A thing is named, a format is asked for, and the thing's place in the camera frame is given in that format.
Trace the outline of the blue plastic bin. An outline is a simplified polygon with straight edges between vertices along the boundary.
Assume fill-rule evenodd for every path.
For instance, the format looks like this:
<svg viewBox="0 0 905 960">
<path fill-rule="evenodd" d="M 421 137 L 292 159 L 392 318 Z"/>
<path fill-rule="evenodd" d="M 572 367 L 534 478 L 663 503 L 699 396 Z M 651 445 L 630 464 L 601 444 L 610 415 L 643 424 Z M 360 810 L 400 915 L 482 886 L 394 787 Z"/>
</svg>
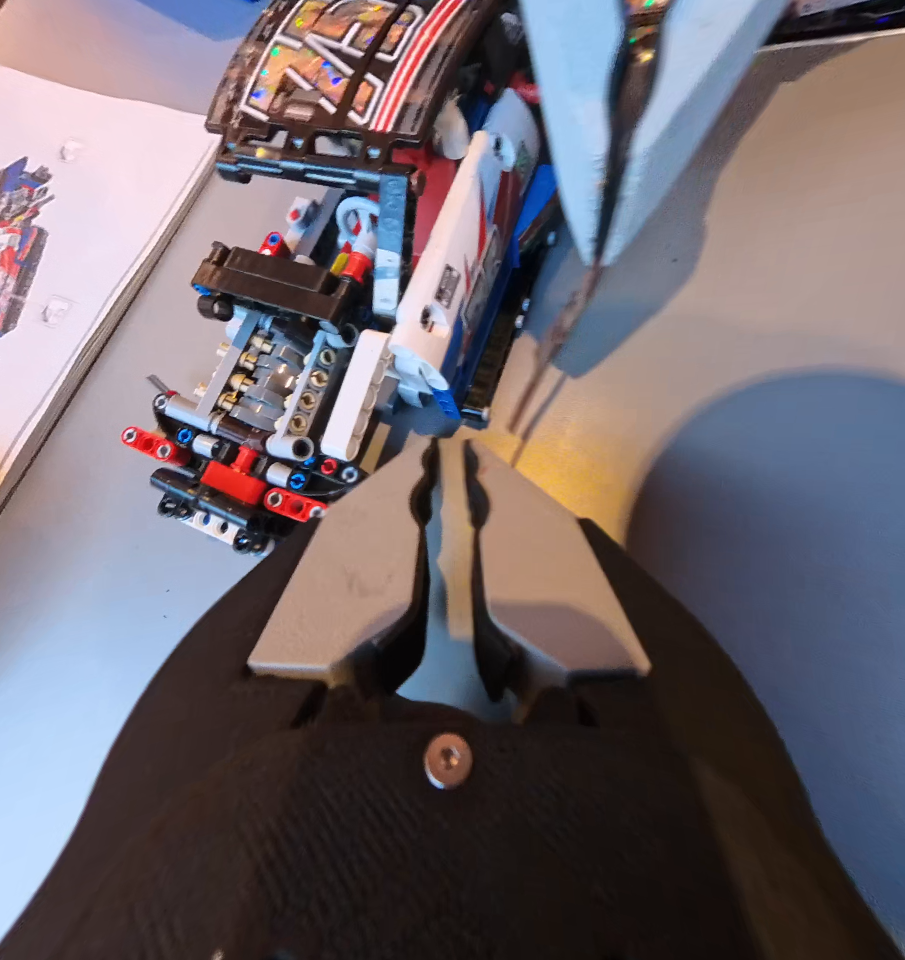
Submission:
<svg viewBox="0 0 905 960">
<path fill-rule="evenodd" d="M 153 12 L 213 41 L 245 36 L 266 1 L 140 1 Z"/>
</svg>

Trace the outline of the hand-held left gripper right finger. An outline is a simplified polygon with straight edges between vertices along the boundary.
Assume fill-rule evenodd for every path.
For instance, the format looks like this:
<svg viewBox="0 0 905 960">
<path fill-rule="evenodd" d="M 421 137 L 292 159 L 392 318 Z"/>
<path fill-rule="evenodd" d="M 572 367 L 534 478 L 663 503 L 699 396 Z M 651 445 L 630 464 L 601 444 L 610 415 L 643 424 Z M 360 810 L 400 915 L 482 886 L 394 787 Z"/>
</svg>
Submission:
<svg viewBox="0 0 905 960">
<path fill-rule="evenodd" d="M 473 654 L 493 702 L 651 660 L 579 519 L 484 445 L 463 447 L 470 509 Z"/>
</svg>

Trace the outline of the toy brick race car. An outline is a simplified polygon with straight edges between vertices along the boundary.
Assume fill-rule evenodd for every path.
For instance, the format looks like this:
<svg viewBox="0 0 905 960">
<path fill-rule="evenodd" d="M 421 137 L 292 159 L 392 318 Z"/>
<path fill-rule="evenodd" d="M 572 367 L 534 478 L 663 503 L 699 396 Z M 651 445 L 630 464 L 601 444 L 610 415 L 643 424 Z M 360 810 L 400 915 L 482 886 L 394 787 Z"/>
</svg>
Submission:
<svg viewBox="0 0 905 960">
<path fill-rule="evenodd" d="M 487 422 L 562 211 L 518 2 L 271 2 L 206 130 L 222 180 L 298 192 L 257 249 L 211 244 L 217 366 L 121 438 L 161 517 L 261 557 L 374 471 L 386 410 Z"/>
</svg>

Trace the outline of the open instruction booklet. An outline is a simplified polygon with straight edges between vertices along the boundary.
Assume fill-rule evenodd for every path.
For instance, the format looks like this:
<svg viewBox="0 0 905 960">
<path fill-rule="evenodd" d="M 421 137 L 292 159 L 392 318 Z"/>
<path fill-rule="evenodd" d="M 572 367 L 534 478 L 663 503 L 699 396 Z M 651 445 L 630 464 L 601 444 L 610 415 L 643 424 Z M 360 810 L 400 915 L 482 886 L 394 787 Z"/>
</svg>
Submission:
<svg viewBox="0 0 905 960">
<path fill-rule="evenodd" d="M 0 66 L 0 511 L 217 144 L 198 114 Z"/>
</svg>

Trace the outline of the holographic sticker sheet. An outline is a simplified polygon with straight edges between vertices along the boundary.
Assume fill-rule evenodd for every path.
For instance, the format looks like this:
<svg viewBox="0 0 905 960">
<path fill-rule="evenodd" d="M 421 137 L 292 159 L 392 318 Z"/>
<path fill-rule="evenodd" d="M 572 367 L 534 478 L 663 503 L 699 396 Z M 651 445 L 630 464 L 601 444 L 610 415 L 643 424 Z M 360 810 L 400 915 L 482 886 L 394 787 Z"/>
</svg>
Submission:
<svg viewBox="0 0 905 960">
<path fill-rule="evenodd" d="M 905 1 L 612 2 L 631 47 L 733 51 L 751 57 L 766 45 L 846 39 L 905 29 Z"/>
</svg>

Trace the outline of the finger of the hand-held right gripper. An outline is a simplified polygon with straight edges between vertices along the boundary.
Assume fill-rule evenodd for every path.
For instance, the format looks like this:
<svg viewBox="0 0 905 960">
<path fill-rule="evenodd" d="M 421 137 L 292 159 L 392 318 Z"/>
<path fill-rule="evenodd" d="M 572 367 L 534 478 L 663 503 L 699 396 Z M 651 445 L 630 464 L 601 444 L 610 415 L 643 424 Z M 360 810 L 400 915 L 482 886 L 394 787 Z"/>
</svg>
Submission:
<svg viewBox="0 0 905 960">
<path fill-rule="evenodd" d="M 638 118 L 605 237 L 610 266 L 673 188 L 785 12 L 785 1 L 680 1 L 652 29 L 652 58 L 630 70 Z"/>
<path fill-rule="evenodd" d="M 520 1 L 519 8 L 566 224 L 589 265 L 596 256 L 625 6 Z"/>
</svg>

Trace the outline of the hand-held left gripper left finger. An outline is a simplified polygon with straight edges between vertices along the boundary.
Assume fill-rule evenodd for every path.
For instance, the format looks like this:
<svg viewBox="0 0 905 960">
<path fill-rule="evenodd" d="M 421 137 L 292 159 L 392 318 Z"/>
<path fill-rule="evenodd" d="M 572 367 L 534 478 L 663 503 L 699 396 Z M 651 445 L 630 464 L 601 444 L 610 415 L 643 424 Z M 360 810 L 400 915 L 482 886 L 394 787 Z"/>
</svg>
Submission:
<svg viewBox="0 0 905 960">
<path fill-rule="evenodd" d="M 422 662 L 435 438 L 404 450 L 320 520 L 247 659 L 256 675 L 394 693 Z"/>
</svg>

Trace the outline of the grey desk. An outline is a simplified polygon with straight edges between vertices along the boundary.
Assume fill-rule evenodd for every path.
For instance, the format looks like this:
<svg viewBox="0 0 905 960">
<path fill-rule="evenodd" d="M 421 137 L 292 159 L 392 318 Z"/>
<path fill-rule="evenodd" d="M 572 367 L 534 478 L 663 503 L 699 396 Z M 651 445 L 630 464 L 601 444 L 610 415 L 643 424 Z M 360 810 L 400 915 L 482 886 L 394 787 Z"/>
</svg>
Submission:
<svg viewBox="0 0 905 960">
<path fill-rule="evenodd" d="M 253 570 L 120 430 L 206 378 L 189 280 L 290 186 L 214 180 L 0 514 L 0 942 L 148 683 Z M 518 467 L 724 647 L 905 953 L 905 34 L 763 54 L 606 277 Z"/>
</svg>

